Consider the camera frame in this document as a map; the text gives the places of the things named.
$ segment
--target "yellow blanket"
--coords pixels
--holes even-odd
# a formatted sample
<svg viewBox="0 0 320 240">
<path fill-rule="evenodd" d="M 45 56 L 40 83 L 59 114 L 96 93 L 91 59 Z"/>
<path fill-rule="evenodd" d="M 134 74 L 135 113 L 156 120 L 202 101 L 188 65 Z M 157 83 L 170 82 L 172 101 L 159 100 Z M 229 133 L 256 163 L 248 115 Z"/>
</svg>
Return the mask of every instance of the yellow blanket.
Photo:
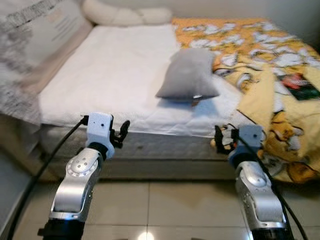
<svg viewBox="0 0 320 240">
<path fill-rule="evenodd" d="M 262 18 L 172 21 L 182 48 L 207 48 L 218 56 L 216 74 L 239 88 L 237 110 L 263 126 L 261 157 L 281 181 L 320 177 L 320 100 L 298 101 L 278 76 L 304 76 L 320 90 L 320 56 L 300 39 Z"/>
</svg>

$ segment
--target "gray pillow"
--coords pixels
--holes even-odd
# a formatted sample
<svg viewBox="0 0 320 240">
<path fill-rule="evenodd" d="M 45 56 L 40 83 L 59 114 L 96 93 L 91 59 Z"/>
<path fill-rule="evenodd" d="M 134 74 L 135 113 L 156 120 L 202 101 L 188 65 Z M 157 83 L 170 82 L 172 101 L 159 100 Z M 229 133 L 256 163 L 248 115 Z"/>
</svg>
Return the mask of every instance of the gray pillow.
<svg viewBox="0 0 320 240">
<path fill-rule="evenodd" d="M 181 49 L 171 57 L 158 98 L 180 102 L 219 96 L 212 79 L 213 52 L 201 48 Z"/>
</svg>

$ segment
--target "white bed sheet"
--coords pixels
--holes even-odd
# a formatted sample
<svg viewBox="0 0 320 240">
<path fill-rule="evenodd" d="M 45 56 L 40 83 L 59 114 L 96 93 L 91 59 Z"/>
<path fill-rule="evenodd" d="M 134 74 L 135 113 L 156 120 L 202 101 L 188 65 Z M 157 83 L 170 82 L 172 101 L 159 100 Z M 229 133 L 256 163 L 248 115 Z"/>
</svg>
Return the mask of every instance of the white bed sheet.
<svg viewBox="0 0 320 240">
<path fill-rule="evenodd" d="M 224 124 L 241 93 L 218 76 L 220 96 L 196 107 L 155 97 L 170 57 L 179 50 L 170 24 L 96 26 L 40 94 L 44 124 L 71 127 L 81 115 L 110 113 L 118 129 L 178 136 L 212 137 Z"/>
</svg>

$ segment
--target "tiled floor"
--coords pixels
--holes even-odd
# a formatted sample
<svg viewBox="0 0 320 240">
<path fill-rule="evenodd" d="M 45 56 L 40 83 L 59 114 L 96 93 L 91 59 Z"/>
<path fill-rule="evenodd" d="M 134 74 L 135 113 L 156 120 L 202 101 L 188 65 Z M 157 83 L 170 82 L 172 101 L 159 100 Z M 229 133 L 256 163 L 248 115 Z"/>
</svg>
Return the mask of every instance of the tiled floor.
<svg viewBox="0 0 320 240">
<path fill-rule="evenodd" d="M 40 240 L 57 185 L 39 185 L 15 240 Z M 309 240 L 320 240 L 320 188 L 284 188 Z M 296 239 L 301 240 L 293 224 Z M 102 182 L 83 240 L 249 240 L 234 182 Z"/>
</svg>

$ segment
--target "bedspread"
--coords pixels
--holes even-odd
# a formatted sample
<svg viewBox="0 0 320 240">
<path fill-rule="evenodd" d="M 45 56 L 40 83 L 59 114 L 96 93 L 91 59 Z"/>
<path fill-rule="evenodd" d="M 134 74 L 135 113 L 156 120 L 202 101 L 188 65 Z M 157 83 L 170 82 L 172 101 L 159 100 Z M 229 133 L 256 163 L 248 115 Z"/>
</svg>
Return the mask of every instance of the bedspread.
<svg viewBox="0 0 320 240">
<path fill-rule="evenodd" d="M 241 124 L 235 118 L 242 115 L 263 126 L 259 155 L 272 175 L 294 183 L 319 178 L 320 98 L 299 99 L 306 96 L 301 84 L 313 85 L 308 94 L 320 90 L 318 53 L 262 18 L 175 18 L 172 24 L 182 48 L 213 51 L 213 71 L 244 93 L 229 122 Z"/>
</svg>

